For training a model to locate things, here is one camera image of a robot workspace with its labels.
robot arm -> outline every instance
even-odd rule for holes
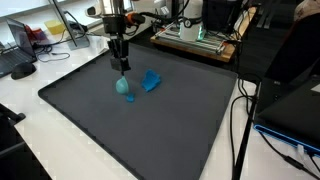
[[[111,5],[111,14],[108,12],[108,2]],[[111,66],[112,69],[121,71],[130,70],[128,54],[129,43],[123,38],[127,27],[140,25],[145,22],[145,18],[137,13],[126,15],[123,0],[98,0],[98,3],[86,10],[86,15],[93,18],[101,18],[103,21],[104,31],[110,34],[108,41],[109,49],[112,53]]]

laptop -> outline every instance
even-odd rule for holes
[[[294,90],[293,85],[289,83],[279,83],[273,79],[263,78],[258,90],[259,103],[256,106],[256,113],[260,113],[284,95]]]
[[[311,77],[256,114],[254,122],[255,130],[294,147],[300,144],[307,152],[319,156],[320,77]]]
[[[0,78],[10,74],[14,67],[20,63],[33,63],[37,60],[25,25],[10,18],[6,20],[17,48],[0,55]]]

keyboard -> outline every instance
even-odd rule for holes
[[[10,74],[16,65],[23,62],[33,62],[33,59],[20,49],[0,55],[0,77]]]

monitor stand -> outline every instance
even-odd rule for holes
[[[67,42],[71,51],[81,48],[86,48],[90,46],[90,41],[86,35],[77,35],[76,38]]]

blue object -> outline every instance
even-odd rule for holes
[[[149,69],[141,83],[142,87],[147,91],[151,91],[160,84],[160,75]]]
[[[133,93],[128,94],[127,101],[128,102],[134,102],[134,94]]]
[[[129,85],[124,76],[119,79],[116,83],[116,90],[119,94],[128,94],[129,93]]]

